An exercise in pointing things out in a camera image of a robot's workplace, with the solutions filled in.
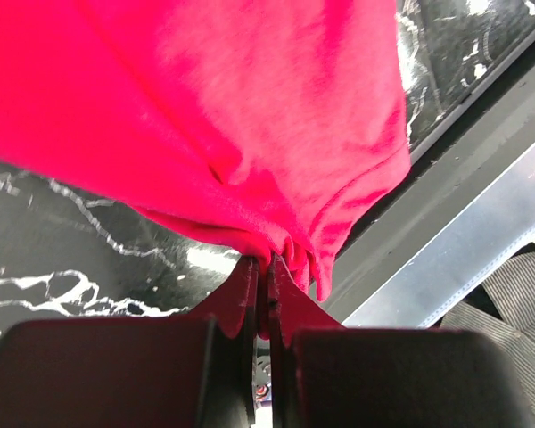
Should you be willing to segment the pink t shirt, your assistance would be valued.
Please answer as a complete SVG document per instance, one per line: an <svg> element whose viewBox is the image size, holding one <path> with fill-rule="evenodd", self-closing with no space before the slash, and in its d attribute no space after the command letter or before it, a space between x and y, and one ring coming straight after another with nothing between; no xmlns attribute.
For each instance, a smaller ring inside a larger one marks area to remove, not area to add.
<svg viewBox="0 0 535 428"><path fill-rule="evenodd" d="M0 1L0 161L332 290L409 171L392 1Z"/></svg>

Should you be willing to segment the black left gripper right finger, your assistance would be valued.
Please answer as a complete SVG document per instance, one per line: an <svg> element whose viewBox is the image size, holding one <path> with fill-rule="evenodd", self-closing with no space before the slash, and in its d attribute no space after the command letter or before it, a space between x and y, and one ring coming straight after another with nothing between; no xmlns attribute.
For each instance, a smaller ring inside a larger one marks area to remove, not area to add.
<svg viewBox="0 0 535 428"><path fill-rule="evenodd" d="M513 364L486 336L347 328L274 257L267 274L277 427L533 427Z"/></svg>

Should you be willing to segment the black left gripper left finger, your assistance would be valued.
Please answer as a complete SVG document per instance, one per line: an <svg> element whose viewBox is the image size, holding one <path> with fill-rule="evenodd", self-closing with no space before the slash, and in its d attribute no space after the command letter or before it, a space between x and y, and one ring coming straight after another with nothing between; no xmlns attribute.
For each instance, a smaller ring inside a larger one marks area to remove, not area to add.
<svg viewBox="0 0 535 428"><path fill-rule="evenodd" d="M189 313L32 320L0 339L0 427L248 427L259 268Z"/></svg>

